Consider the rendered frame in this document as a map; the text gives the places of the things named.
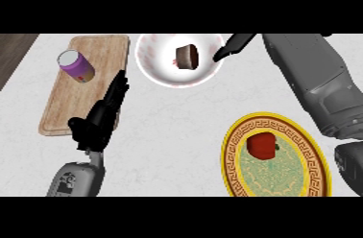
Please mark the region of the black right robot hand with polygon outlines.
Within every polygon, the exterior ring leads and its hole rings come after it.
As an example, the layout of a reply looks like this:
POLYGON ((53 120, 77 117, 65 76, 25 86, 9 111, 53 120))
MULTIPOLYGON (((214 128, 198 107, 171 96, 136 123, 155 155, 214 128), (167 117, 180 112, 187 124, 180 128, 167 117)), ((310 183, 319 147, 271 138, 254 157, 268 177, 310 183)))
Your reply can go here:
POLYGON ((237 54, 254 36, 255 34, 233 34, 226 42, 226 45, 217 50, 212 60, 218 62, 229 55, 237 54))

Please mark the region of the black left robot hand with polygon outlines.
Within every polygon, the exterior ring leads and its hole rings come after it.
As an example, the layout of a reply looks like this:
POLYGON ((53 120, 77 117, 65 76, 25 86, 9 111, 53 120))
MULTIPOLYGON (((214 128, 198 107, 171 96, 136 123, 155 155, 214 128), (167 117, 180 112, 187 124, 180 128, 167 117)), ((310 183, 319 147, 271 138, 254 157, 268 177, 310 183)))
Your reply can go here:
POLYGON ((72 139, 78 142, 80 151, 103 152, 127 90, 125 71, 121 70, 109 84, 103 99, 94 103, 90 109, 87 118, 72 117, 68 120, 72 139))

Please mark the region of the brown cupcake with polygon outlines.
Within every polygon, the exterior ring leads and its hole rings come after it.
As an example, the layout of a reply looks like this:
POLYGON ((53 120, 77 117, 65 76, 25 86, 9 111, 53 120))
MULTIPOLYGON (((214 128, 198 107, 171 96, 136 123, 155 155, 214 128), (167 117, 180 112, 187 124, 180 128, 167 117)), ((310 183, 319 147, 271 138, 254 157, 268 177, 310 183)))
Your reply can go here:
POLYGON ((199 52, 193 44, 175 49, 175 63, 180 69, 195 70, 199 66, 199 52))

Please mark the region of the white bowl with pink pattern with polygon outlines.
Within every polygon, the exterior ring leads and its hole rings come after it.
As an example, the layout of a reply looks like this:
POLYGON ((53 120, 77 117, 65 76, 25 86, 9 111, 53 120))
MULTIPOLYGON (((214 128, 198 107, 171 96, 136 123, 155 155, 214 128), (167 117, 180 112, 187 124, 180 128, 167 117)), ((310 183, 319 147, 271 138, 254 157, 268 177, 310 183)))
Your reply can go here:
POLYGON ((134 57, 147 79, 170 88, 187 88, 205 83, 217 74, 223 61, 212 60, 224 45, 220 34, 143 34, 136 42, 134 57), (177 49, 196 46, 199 65, 195 70, 177 66, 177 49))

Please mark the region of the yellow patterned plate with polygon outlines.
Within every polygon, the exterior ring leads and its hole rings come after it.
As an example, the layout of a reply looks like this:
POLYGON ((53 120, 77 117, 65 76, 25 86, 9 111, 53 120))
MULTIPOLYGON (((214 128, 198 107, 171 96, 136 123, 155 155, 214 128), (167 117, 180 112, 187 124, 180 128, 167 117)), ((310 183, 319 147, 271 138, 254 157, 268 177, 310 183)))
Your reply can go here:
POLYGON ((255 112, 233 123, 221 146, 221 172, 235 197, 327 197, 332 195, 329 165, 304 128, 271 112, 255 112), (255 135, 268 136, 274 157, 255 157, 248 149, 255 135))

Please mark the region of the wooden cutting board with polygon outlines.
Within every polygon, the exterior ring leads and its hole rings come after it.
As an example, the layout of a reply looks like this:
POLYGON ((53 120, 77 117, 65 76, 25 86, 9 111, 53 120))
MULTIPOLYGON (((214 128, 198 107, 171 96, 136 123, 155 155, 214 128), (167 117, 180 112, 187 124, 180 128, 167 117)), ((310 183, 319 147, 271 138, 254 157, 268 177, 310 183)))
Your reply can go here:
POLYGON ((46 136, 71 134, 68 119, 87 117, 118 72, 127 69, 127 35, 75 36, 68 48, 84 55, 94 68, 94 78, 78 83, 63 71, 57 72, 38 126, 38 132, 46 136))

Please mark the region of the purple can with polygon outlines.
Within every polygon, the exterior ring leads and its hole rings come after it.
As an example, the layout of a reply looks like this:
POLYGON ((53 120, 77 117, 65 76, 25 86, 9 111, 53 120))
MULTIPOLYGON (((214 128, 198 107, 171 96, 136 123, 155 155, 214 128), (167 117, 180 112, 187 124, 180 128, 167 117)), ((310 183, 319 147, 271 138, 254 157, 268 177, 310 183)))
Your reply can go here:
POLYGON ((93 79, 93 66, 77 50, 63 51, 57 56, 56 62, 62 71, 78 83, 87 83, 93 79))

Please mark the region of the red bell pepper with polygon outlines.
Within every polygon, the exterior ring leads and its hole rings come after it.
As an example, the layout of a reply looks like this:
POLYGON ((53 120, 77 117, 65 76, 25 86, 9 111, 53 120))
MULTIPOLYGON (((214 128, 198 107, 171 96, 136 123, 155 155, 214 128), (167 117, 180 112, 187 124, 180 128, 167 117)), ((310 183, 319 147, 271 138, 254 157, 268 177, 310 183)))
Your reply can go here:
POLYGON ((257 159, 273 159, 277 150, 279 146, 271 132, 260 132, 248 137, 246 151, 257 159))

